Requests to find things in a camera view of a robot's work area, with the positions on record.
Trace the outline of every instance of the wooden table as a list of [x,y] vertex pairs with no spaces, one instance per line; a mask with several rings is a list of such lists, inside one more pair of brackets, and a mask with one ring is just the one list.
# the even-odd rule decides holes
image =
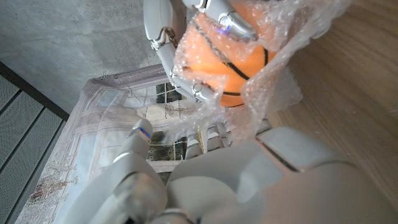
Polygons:
[[289,67],[304,99],[271,123],[350,156],[398,209],[398,1],[354,1]]

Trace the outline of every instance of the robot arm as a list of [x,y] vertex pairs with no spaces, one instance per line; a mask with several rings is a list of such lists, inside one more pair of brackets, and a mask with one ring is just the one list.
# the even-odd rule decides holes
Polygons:
[[174,73],[174,56],[186,29],[187,8],[197,9],[238,37],[255,38],[256,31],[227,0],[145,0],[144,25],[147,38],[156,50],[171,84],[187,98],[203,101],[213,90],[204,83],[187,83]]

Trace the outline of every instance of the ceiling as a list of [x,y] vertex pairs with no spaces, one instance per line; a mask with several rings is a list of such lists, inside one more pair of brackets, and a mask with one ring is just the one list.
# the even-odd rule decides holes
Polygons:
[[160,63],[143,0],[3,0],[0,61],[71,113],[87,79]]

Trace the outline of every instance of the plastic wrap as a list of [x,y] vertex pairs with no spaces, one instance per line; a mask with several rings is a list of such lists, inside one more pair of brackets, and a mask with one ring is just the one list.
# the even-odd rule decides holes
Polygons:
[[[340,16],[351,1],[233,0],[231,3],[256,29],[257,39],[239,39],[229,34],[227,27],[210,21],[204,14],[198,13],[193,17],[176,51],[175,72],[188,82],[198,82],[206,77],[210,86],[216,86],[216,93],[203,102],[197,113],[171,126],[167,135],[169,139],[179,138],[188,129],[206,129],[215,121],[229,126],[233,142],[253,138],[268,111],[276,111],[301,100],[300,88],[286,67],[287,63],[298,49],[310,43],[310,39],[323,35],[330,28],[331,21]],[[220,106],[222,92],[235,85],[231,76],[219,72],[222,69],[215,69],[217,72],[210,70],[203,75],[203,72],[198,73],[192,68],[203,67],[207,63],[211,65],[215,60],[243,62],[259,45],[268,51],[270,60],[240,87],[244,105],[228,109]],[[214,55],[208,53],[206,46],[210,46]]]

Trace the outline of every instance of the metal grille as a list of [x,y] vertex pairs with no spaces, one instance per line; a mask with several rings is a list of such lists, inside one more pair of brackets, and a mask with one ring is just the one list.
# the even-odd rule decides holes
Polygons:
[[0,173],[0,223],[4,223],[57,131],[61,118],[44,109]]
[[58,141],[58,138],[61,135],[63,127],[65,127],[65,123],[66,122],[63,121],[62,124],[60,125],[57,133],[55,134],[54,138],[52,139],[52,142],[50,143],[48,149],[46,150],[45,154],[43,155],[43,158],[40,161],[40,164],[36,167],[36,170],[33,173],[32,177],[30,178],[29,182],[27,183],[24,192],[21,194],[20,199],[18,200],[17,204],[15,205],[14,209],[12,210],[10,218],[8,219],[8,223],[15,223],[15,221],[18,218],[18,215],[24,208],[24,205],[25,205],[27,199],[30,197],[30,195],[32,193],[34,193],[36,185],[39,182],[40,175],[42,174],[44,166],[45,166],[47,160],[49,159],[51,152],[53,151],[55,144]]
[[0,167],[13,152],[43,106],[22,92],[0,115]]
[[18,87],[0,76],[0,110],[18,92]]

